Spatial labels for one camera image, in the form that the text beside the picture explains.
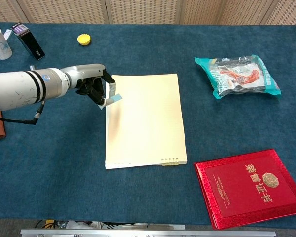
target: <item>blue fabric surface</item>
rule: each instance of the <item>blue fabric surface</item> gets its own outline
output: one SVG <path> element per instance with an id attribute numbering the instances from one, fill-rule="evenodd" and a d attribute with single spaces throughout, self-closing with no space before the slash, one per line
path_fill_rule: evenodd
<path id="1" fill-rule="evenodd" d="M 12 23 L 0 23 L 4 31 Z M 46 56 L 16 36 L 0 72 L 101 63 L 112 75 L 177 73 L 188 164 L 105 170 L 105 112 L 70 91 L 36 126 L 5 123 L 0 218 L 210 224 L 193 163 L 274 148 L 296 181 L 296 26 L 27 24 Z M 76 38 L 88 33 L 83 47 Z M 194 57 L 256 54 L 282 90 L 217 100 Z M 31 119 L 37 105 L 3 112 Z M 296 228 L 296 216 L 254 226 Z"/>

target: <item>plastic bag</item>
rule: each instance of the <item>plastic bag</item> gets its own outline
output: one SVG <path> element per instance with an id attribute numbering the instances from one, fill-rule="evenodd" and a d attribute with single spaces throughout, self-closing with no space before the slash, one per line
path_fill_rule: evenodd
<path id="1" fill-rule="evenodd" d="M 281 94 L 263 61 L 256 55 L 239 58 L 195 58 L 195 62 L 209 77 L 216 99 L 228 94 L 246 92 Z"/>

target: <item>robotic arm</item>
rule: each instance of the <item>robotic arm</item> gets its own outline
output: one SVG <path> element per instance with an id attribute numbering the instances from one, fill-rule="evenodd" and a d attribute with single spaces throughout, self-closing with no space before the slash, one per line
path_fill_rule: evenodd
<path id="1" fill-rule="evenodd" d="M 109 98 L 104 98 L 102 79 L 109 84 Z M 0 73 L 0 110 L 60 97 L 69 89 L 88 95 L 100 108 L 116 101 L 115 81 L 101 64 L 87 64 L 63 69 L 49 68 Z"/>

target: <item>white paper stack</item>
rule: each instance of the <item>white paper stack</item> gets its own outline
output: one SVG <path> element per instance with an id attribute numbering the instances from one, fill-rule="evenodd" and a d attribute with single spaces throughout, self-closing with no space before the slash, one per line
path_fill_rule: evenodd
<path id="1" fill-rule="evenodd" d="M 177 75 L 112 77 L 123 99 L 106 107 L 106 169 L 186 164 Z"/>

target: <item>beige wall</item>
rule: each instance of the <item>beige wall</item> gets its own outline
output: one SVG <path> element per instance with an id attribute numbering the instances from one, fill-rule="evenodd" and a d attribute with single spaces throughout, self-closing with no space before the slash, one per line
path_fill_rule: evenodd
<path id="1" fill-rule="evenodd" d="M 296 25 L 296 0 L 0 0 L 0 21 Z"/>

